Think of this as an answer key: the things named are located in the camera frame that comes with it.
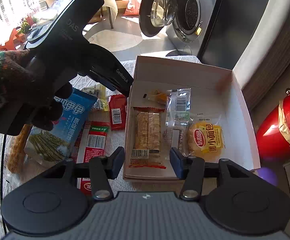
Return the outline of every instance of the washing machine door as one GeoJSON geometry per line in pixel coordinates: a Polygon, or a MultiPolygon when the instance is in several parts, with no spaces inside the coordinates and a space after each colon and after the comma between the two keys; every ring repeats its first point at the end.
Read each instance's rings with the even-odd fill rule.
{"type": "Polygon", "coordinates": [[[139,12],[142,33],[147,37],[157,35],[173,22],[176,11],[176,0],[142,0],[139,12]]]}

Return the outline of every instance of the blue snack package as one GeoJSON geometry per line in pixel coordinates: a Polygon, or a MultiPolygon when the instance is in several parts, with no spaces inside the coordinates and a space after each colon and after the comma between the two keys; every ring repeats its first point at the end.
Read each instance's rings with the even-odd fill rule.
{"type": "Polygon", "coordinates": [[[47,168],[69,157],[89,111],[97,101],[96,97],[75,88],[69,98],[54,99],[63,105],[61,118],[53,122],[51,131],[33,127],[24,148],[29,157],[47,168]]]}

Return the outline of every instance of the white cardboard box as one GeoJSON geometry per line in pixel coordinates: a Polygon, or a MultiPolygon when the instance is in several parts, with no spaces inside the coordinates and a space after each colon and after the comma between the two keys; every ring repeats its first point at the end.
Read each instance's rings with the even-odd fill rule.
{"type": "MultiPolygon", "coordinates": [[[[125,163],[123,178],[165,182],[177,180],[168,158],[166,169],[128,168],[135,140],[135,113],[133,107],[159,107],[144,99],[144,94],[158,89],[191,88],[190,112],[221,116],[225,149],[219,158],[228,158],[247,170],[260,168],[258,148],[249,112],[235,74],[228,69],[173,59],[138,56],[134,69],[134,82],[128,100],[125,129],[125,163]]],[[[165,114],[161,127],[165,126],[165,114]]]]}

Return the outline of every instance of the tan tape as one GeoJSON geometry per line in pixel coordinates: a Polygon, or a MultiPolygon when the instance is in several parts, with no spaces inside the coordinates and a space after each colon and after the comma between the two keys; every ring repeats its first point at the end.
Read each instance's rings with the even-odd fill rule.
{"type": "Polygon", "coordinates": [[[280,100],[278,106],[278,127],[282,136],[290,144],[290,130],[283,112],[283,100],[280,100]]]}

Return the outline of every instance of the black cable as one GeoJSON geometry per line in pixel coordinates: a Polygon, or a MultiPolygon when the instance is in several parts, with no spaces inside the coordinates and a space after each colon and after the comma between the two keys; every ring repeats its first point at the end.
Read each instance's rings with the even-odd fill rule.
{"type": "MultiPolygon", "coordinates": [[[[2,199],[3,199],[3,167],[4,167],[5,144],[6,144],[6,134],[4,134],[4,138],[3,138],[2,156],[1,156],[1,176],[0,176],[0,202],[1,202],[1,205],[2,205],[2,199]]],[[[3,217],[2,217],[2,224],[3,224],[4,234],[6,235],[6,225],[5,225],[3,217]]]]}

